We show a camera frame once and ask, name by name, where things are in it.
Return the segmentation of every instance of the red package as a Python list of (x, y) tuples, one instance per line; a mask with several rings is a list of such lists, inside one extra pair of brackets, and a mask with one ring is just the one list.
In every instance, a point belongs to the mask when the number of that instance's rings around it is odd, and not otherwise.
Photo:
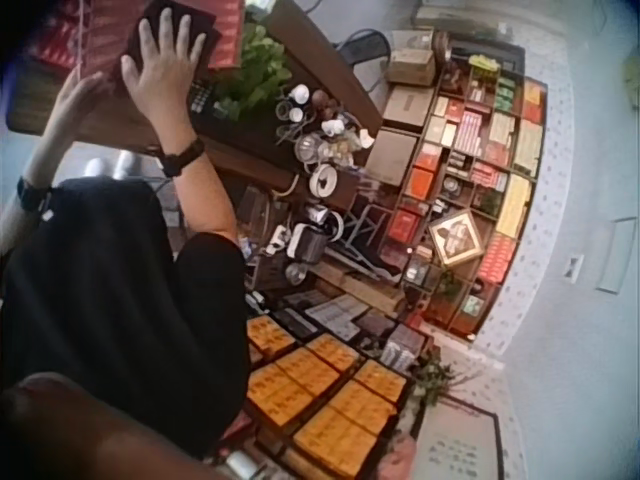
[(411, 243), (418, 226), (419, 217), (413, 213), (398, 210), (389, 229), (389, 236), (402, 243)]

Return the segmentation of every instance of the cardboard box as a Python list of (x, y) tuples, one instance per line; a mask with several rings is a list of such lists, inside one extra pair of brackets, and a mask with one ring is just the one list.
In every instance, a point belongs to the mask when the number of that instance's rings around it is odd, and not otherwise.
[(402, 183), (417, 139), (381, 130), (365, 167), (367, 175), (389, 185)]
[(433, 29), (394, 30), (391, 32), (391, 48), (393, 48), (393, 50), (401, 50), (404, 48), (431, 50), (433, 34)]
[(383, 117), (391, 122), (423, 127), (427, 121), (433, 94), (433, 88), (396, 85), (391, 91)]
[(403, 48), (391, 52), (387, 81), (430, 87), (435, 76), (436, 61), (432, 51)]

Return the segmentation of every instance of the framed picture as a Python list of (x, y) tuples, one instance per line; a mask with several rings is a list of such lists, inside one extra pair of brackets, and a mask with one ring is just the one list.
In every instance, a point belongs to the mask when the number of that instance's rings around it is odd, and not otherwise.
[(469, 210), (431, 223), (429, 232), (438, 256), (446, 267), (468, 262), (484, 253), (478, 227)]

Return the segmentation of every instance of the black wristwatch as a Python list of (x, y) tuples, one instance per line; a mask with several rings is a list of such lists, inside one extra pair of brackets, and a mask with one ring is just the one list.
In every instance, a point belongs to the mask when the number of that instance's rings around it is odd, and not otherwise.
[(26, 212), (40, 210), (51, 191), (50, 188), (36, 188), (22, 177), (18, 180), (17, 190), (20, 206)]
[(180, 155), (165, 155), (162, 151), (158, 152), (158, 160), (160, 160), (164, 174), (168, 178), (173, 178), (179, 176), (187, 165), (203, 153), (204, 143), (197, 138)]

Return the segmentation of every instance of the black shirt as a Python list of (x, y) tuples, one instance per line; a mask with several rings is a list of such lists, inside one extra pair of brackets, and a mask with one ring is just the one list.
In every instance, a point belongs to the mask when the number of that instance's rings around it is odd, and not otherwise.
[(3, 389), (58, 372), (204, 455), (247, 390), (240, 250), (198, 234), (174, 262), (143, 182), (67, 181), (48, 208), (4, 272)]

